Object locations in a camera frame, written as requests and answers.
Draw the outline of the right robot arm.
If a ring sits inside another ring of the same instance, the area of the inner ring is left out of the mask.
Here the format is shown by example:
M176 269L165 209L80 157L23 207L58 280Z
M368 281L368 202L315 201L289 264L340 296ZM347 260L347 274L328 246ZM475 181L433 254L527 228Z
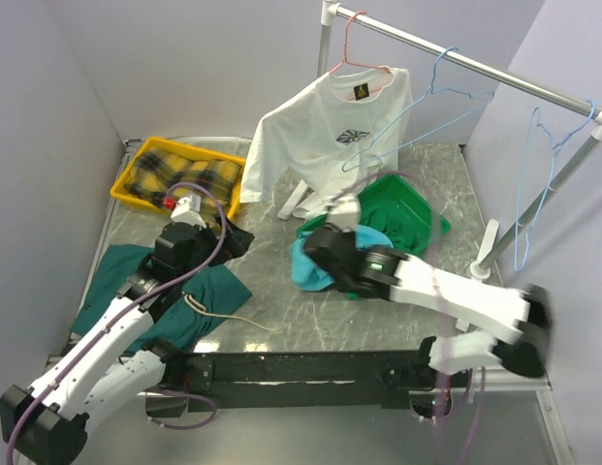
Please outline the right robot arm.
M342 292L424 307L475 326L431 343L414 364L422 384L433 387L447 375L495 364L529 379L545 376L553 328L546 289L484 284L387 246L359 249L354 232L332 227L312 232L303 251Z

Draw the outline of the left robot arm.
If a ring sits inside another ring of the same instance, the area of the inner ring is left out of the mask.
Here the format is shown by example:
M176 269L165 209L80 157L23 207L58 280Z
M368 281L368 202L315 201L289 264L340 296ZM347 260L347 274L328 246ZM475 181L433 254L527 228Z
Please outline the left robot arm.
M219 223L220 234L185 222L165 226L77 345L29 387L11 386L2 394L7 463L21 454L36 464L71 464L89 432L131 397L183 384L186 354L161 338L145 342L123 364L117 361L172 309L186 281L246 254L253 234L226 217Z

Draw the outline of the light blue t shirt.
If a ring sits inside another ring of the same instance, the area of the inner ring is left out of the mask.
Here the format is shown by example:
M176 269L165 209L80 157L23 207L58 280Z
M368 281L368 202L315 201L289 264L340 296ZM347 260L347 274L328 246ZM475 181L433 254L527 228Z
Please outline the light blue t shirt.
M321 292L330 287L334 280L330 274L320 268L303 251L303 246L311 231L300 231L297 239L290 246L291 279L304 292ZM374 245L392 247L391 240L368 226L358 226L356 230L356 247L368 248Z

